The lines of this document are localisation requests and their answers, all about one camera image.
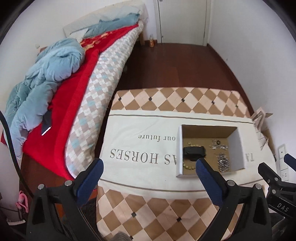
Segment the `black smart watch band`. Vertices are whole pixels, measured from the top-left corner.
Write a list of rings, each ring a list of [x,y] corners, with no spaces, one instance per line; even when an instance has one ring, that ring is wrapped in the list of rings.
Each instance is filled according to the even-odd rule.
[[[188,146],[183,148],[183,158],[192,162],[206,157],[206,149],[203,146]]]

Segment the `white power strip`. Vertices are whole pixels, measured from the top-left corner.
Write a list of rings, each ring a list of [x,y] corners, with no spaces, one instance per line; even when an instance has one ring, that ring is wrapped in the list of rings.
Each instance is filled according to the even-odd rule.
[[[286,154],[285,144],[278,147],[278,159],[280,168],[280,177],[282,181],[288,181],[288,165],[284,162]]]

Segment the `pink hanger object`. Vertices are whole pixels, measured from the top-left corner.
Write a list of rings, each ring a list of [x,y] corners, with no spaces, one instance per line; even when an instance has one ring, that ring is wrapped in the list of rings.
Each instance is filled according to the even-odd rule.
[[[16,202],[16,207],[20,211],[24,211],[25,213],[29,213],[29,204],[28,204],[28,198],[26,194],[22,191],[18,194],[18,200]]]

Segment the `beige paper bag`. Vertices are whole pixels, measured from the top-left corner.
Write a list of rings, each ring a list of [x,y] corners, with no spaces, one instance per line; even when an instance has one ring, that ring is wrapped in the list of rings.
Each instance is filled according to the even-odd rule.
[[[275,158],[275,147],[271,136],[271,132],[267,125],[267,119],[272,115],[273,113],[267,113],[262,107],[260,107],[254,112],[254,114],[251,116],[251,119],[256,130],[260,149],[262,150],[265,146],[269,146]]]

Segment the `white cardboard box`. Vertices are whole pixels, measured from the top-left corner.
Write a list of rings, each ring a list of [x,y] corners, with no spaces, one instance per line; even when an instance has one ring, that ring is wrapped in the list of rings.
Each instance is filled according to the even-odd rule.
[[[183,158],[183,148],[203,146],[204,158],[219,173],[230,173],[245,168],[241,135],[236,126],[181,125],[177,135],[176,177],[195,175],[196,161]]]

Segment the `red bed blanket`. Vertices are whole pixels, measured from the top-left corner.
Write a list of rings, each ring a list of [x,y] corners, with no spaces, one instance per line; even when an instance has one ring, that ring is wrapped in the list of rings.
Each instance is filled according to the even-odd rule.
[[[31,130],[23,144],[23,155],[28,155],[60,177],[73,179],[65,165],[65,145],[97,58],[136,25],[112,30],[82,41],[77,40],[85,50],[84,61],[77,72],[62,81],[49,103],[48,110],[52,111],[52,127],[43,136],[42,122]],[[10,132],[2,135],[1,141],[13,147]]]

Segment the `checkered bed sheet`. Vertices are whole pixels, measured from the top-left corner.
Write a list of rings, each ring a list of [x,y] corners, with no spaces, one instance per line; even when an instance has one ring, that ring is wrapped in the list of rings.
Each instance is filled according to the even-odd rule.
[[[99,54],[65,145],[65,165],[75,178],[94,159],[95,146],[114,90],[135,42],[144,28],[135,28]]]

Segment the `checkered beige tablecloth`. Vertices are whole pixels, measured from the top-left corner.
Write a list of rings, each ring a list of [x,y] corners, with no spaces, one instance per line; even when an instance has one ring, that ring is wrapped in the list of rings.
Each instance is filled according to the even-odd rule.
[[[176,177],[181,125],[236,126],[245,168],[222,173],[238,185],[263,184],[261,162],[275,169],[274,156],[260,149],[249,111],[236,91],[156,88],[116,93],[100,158],[97,227],[109,240],[124,232],[132,240],[197,240],[217,213],[197,174]]]

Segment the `black phone on bed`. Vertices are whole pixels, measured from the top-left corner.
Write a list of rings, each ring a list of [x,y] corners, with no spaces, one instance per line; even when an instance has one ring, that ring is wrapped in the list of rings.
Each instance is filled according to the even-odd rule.
[[[43,136],[52,127],[52,111],[48,110],[42,119],[41,135]]]

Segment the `light blue duvet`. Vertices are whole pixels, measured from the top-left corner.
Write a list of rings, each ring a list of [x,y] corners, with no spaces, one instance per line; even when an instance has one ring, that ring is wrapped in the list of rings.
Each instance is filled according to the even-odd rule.
[[[58,87],[78,71],[84,58],[85,50],[76,39],[59,40],[38,54],[24,80],[12,89],[4,117],[18,160],[29,132],[42,122]]]

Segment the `white door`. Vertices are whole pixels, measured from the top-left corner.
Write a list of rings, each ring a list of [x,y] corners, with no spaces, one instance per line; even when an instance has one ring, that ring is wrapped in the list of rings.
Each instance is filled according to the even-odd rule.
[[[154,1],[159,43],[205,46],[211,15],[211,1]]]

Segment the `orange bottle on floor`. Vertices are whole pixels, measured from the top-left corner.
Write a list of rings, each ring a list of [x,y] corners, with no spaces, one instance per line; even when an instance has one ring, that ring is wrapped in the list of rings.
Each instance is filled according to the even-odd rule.
[[[151,35],[149,36],[149,46],[150,46],[151,48],[154,47],[154,37],[153,37],[153,34],[151,34]]]

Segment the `white pillow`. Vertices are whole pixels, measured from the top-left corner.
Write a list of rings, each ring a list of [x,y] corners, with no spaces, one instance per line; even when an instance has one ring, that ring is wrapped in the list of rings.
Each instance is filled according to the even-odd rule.
[[[92,38],[103,33],[145,22],[148,18],[142,1],[124,1],[98,9],[66,25],[63,30],[68,38]]]

